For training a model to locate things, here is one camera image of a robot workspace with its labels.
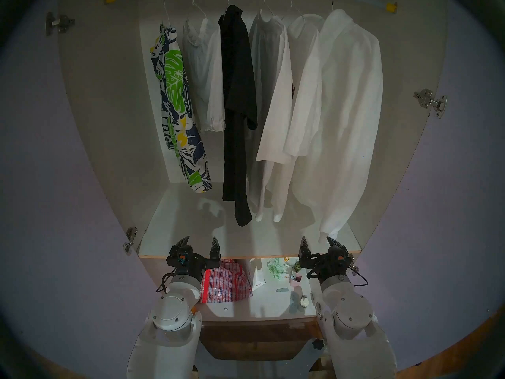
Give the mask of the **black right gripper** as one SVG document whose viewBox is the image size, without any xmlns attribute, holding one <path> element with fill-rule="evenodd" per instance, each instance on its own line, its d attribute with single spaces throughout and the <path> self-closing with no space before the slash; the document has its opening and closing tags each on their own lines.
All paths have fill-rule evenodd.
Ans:
<svg viewBox="0 0 505 379">
<path fill-rule="evenodd" d="M 353 255 L 337 240 L 327 236 L 329 251 L 325 254 L 312 254 L 307 239 L 302 237 L 299 246 L 298 261 L 306 269 L 307 279 L 317 279 L 320 283 L 333 276 L 346 276 L 353 264 Z"/>
</svg>

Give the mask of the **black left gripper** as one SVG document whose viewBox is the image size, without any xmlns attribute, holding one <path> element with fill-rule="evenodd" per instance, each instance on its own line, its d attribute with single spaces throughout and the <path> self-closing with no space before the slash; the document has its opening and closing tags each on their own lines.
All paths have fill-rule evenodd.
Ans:
<svg viewBox="0 0 505 379">
<path fill-rule="evenodd" d="M 185 236 L 171 247 L 166 262 L 168 266 L 174 268 L 175 275 L 187 275 L 197 281 L 202 281 L 206 270 L 220 267 L 220 245 L 214 236 L 209 258 L 205 258 L 195 253 L 193 247 L 188 245 L 189 238 L 190 236 Z"/>
</svg>

